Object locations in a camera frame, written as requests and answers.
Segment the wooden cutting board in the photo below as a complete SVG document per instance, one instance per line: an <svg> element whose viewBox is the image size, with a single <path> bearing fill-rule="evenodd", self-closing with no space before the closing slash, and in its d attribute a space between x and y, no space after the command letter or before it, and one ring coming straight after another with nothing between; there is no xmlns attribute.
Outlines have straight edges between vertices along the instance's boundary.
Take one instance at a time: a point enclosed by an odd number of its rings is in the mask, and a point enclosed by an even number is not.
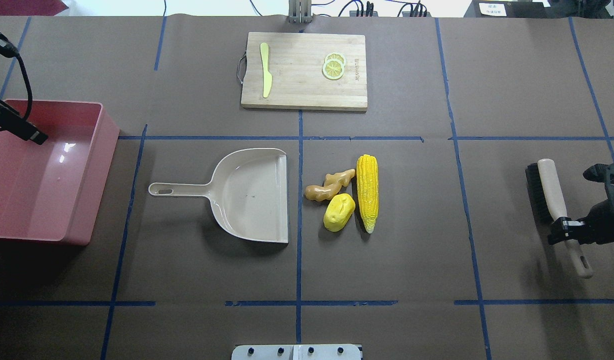
<svg viewBox="0 0 614 360"><path fill-rule="evenodd" d="M269 45L273 80L263 97L261 43ZM327 54L346 57L338 80L323 75ZM367 55L364 35L250 32L247 70L242 84L243 108L367 111Z"/></svg>

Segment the dark red object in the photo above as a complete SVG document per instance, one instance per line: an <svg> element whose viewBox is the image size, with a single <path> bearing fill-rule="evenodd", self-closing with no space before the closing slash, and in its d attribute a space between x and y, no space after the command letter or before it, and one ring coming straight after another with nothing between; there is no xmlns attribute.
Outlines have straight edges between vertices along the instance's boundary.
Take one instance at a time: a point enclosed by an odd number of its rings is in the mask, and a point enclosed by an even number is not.
<svg viewBox="0 0 614 360"><path fill-rule="evenodd" d="M67 9L60 0L0 0L3 16L55 16Z"/></svg>

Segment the lemon slice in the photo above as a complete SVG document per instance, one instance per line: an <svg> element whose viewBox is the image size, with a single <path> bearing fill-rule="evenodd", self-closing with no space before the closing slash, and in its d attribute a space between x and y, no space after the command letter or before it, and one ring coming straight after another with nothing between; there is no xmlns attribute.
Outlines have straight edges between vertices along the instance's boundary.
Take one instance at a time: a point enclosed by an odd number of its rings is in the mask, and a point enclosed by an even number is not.
<svg viewBox="0 0 614 360"><path fill-rule="evenodd" d="M325 56L325 63L329 59L340 60L340 62L343 63L343 66L345 66L345 64L347 63L347 59L345 59L345 55L341 54L340 52L330 52L329 54L327 54Z"/></svg>
<svg viewBox="0 0 614 360"><path fill-rule="evenodd" d="M345 74L345 65L339 59L328 59L322 66L322 74L329 80L338 80Z"/></svg>

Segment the yellow knife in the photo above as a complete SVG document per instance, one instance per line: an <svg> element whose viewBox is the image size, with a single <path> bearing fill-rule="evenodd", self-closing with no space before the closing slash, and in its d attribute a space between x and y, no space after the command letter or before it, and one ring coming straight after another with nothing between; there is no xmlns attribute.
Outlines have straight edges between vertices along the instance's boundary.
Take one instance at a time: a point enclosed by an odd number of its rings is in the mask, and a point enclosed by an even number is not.
<svg viewBox="0 0 614 360"><path fill-rule="evenodd" d="M269 72L269 44L266 42L260 43L260 57L263 60L263 98L269 96L271 91L271 73Z"/></svg>

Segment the pink bin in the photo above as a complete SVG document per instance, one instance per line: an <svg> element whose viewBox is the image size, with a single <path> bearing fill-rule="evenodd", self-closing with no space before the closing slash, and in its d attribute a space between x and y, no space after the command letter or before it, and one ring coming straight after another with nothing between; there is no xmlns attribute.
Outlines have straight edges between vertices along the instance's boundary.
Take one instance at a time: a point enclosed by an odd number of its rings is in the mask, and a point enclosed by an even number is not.
<svg viewBox="0 0 614 360"><path fill-rule="evenodd" d="M29 121L44 144L0 132L0 240L85 246L120 130L97 102L35 100Z"/></svg>

